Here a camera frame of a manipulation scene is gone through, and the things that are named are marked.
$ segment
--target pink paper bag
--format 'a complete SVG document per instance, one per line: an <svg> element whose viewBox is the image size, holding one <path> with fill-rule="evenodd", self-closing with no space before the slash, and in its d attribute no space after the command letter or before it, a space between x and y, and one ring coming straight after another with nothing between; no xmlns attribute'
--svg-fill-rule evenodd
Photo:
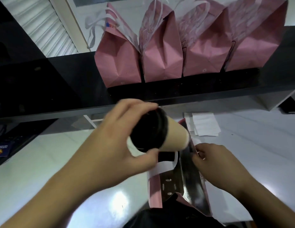
<svg viewBox="0 0 295 228"><path fill-rule="evenodd" d="M232 30L226 71L263 67L282 41L288 0L231 0Z"/></svg>
<svg viewBox="0 0 295 228"><path fill-rule="evenodd" d="M183 56L175 14L158 0L153 0L145 12L139 50L146 82L182 76Z"/></svg>
<svg viewBox="0 0 295 228"><path fill-rule="evenodd" d="M95 61L106 87L140 83L137 35L108 3L105 30L95 53Z"/></svg>
<svg viewBox="0 0 295 228"><path fill-rule="evenodd" d="M184 76L220 72L232 46L224 9L214 0L185 0L176 7Z"/></svg>

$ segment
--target white shutter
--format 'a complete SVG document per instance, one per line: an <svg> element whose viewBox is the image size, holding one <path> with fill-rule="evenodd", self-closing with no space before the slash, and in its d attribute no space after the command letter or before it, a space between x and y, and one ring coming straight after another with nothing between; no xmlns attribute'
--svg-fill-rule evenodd
<svg viewBox="0 0 295 228"><path fill-rule="evenodd" d="M78 53L49 0L1 0L46 57Z"/></svg>

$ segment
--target stack of paper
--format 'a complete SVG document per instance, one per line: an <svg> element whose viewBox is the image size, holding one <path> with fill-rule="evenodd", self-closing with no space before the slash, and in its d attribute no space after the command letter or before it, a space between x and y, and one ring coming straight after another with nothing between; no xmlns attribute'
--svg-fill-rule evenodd
<svg viewBox="0 0 295 228"><path fill-rule="evenodd" d="M220 127L213 113L185 113L189 131L198 136L218 136Z"/></svg>

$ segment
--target right hand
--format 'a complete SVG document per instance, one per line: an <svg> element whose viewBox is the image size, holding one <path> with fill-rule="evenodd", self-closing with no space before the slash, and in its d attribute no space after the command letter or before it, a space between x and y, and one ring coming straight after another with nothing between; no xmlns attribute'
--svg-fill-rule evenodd
<svg viewBox="0 0 295 228"><path fill-rule="evenodd" d="M193 162L212 185L238 197L254 181L241 162L225 146L201 143L195 146Z"/></svg>

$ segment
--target black counter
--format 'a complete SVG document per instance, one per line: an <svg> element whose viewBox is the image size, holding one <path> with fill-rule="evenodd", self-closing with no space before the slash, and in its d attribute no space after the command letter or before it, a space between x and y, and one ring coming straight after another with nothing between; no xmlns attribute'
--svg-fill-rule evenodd
<svg viewBox="0 0 295 228"><path fill-rule="evenodd" d="M94 52L48 58L73 94L58 98L55 107L1 114L0 122L25 122L108 112L123 98L170 105L193 101L258 95L295 89L295 26L261 69L206 73L174 80L106 88L94 61Z"/></svg>

